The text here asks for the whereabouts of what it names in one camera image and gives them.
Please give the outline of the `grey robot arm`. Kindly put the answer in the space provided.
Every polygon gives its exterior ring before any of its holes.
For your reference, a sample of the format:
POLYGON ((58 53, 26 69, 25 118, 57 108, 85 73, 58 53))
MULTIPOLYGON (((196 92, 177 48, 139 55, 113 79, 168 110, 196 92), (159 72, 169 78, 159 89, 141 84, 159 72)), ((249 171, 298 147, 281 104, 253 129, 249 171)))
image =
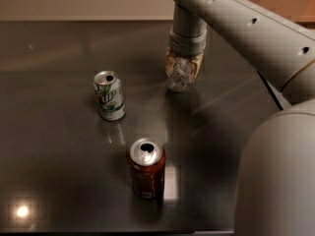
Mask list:
POLYGON ((315 236, 315 51, 313 33, 247 0, 173 0, 167 85, 197 78, 213 28, 288 106, 269 117, 241 155, 235 236, 315 236))

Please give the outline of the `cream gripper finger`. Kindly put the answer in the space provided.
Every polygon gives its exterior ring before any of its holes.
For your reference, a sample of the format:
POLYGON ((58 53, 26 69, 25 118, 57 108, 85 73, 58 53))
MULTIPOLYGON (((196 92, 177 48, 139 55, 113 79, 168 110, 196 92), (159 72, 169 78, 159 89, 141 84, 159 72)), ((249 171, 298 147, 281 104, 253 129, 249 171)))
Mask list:
POLYGON ((199 74, 200 67, 203 61, 204 53, 201 52, 189 59, 190 62, 190 81, 194 82, 199 74))
POLYGON ((173 50, 170 47, 168 47, 165 56, 165 73, 168 77, 173 73, 172 66, 176 58, 177 55, 173 52, 173 50))

